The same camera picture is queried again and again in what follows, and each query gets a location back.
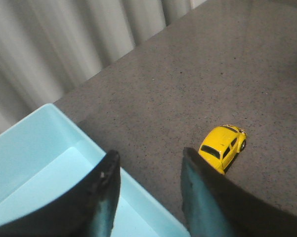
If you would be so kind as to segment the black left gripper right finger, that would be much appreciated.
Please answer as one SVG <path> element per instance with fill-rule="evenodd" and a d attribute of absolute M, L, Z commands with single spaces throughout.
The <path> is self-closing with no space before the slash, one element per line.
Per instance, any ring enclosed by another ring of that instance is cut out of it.
<path fill-rule="evenodd" d="M 183 149 L 182 210 L 192 237 L 297 237 L 297 216 L 246 192 Z"/>

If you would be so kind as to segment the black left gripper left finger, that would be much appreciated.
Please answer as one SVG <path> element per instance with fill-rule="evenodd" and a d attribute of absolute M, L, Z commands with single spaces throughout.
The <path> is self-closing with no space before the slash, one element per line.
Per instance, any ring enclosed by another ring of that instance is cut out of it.
<path fill-rule="evenodd" d="M 0 226 L 0 237 L 109 237 L 121 189 L 120 155 L 110 150 L 66 193 Z"/>

